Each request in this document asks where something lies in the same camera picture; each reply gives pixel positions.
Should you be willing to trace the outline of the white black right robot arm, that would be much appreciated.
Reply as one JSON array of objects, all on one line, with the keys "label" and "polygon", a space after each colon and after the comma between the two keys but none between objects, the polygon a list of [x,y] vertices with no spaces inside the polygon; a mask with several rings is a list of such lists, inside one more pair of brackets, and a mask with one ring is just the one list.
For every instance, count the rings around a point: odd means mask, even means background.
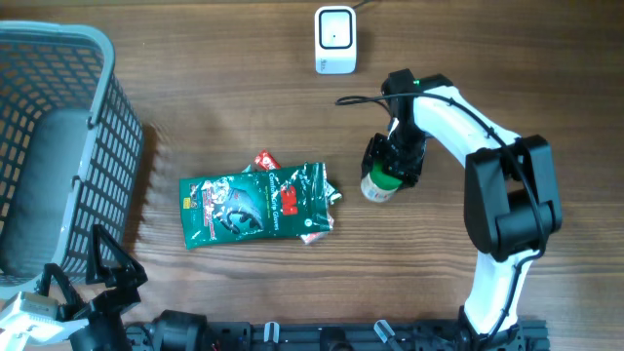
[{"label": "white black right robot arm", "polygon": [[549,142],[498,126],[442,74],[391,72],[372,102],[386,109],[390,122],[363,157],[361,191],[368,200],[386,202],[416,186],[430,139],[465,172],[464,225],[478,254],[448,345],[487,350],[527,339],[517,316],[524,280],[563,222]]}]

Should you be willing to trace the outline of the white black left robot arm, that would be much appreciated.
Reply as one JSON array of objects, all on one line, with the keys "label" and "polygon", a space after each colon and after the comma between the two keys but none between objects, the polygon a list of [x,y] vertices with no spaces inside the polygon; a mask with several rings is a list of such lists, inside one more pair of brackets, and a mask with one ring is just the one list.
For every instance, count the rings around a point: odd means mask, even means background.
[{"label": "white black left robot arm", "polygon": [[55,263],[44,265],[36,292],[48,296],[56,282],[65,298],[58,308],[62,322],[84,322],[68,337],[74,350],[131,350],[147,343],[150,350],[217,350],[204,316],[164,311],[153,322],[124,325],[122,315],[140,303],[138,288],[147,282],[142,265],[118,244],[101,224],[87,240],[87,284],[106,290],[86,302]]}]

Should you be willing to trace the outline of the green 3M gloves package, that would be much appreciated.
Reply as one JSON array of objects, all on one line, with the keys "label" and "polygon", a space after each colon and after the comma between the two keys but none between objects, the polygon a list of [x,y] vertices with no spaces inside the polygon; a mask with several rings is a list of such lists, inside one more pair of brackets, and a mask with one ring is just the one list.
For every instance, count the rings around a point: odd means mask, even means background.
[{"label": "green 3M gloves package", "polygon": [[189,250],[329,232],[326,165],[182,178],[179,211]]}]

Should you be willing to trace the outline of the green lid jar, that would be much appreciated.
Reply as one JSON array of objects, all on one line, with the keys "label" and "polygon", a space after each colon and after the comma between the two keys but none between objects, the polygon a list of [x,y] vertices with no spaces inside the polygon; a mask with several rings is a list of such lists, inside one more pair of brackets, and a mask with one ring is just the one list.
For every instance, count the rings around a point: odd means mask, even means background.
[{"label": "green lid jar", "polygon": [[361,180],[361,191],[367,200],[383,203],[390,200],[402,184],[400,179],[387,175],[381,163],[374,162]]}]

